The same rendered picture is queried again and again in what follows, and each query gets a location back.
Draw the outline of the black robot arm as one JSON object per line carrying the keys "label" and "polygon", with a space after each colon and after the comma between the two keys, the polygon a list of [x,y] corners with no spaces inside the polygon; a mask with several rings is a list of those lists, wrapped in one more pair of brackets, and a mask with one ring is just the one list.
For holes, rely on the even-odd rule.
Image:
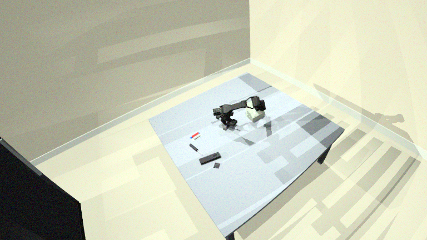
{"label": "black robot arm", "polygon": [[[247,106],[247,100],[249,98],[251,98],[253,108]],[[232,105],[230,105],[230,104],[221,105],[219,108],[213,109],[213,116],[217,116],[217,115],[226,116],[230,113],[230,117],[231,117],[234,115],[233,110],[240,109],[240,108],[256,109],[256,111],[266,110],[265,101],[263,99],[260,100],[259,96],[252,96],[249,98],[247,100],[244,100],[244,101],[241,101],[239,103],[232,104]]]}

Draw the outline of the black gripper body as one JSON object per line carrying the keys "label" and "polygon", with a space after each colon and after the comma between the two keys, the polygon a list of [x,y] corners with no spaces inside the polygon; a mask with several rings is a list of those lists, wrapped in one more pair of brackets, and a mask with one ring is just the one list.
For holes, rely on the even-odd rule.
{"label": "black gripper body", "polygon": [[226,116],[221,116],[221,115],[216,116],[216,119],[220,119],[220,118],[222,121],[227,121],[233,127],[237,124],[237,120],[230,118],[230,113]]}

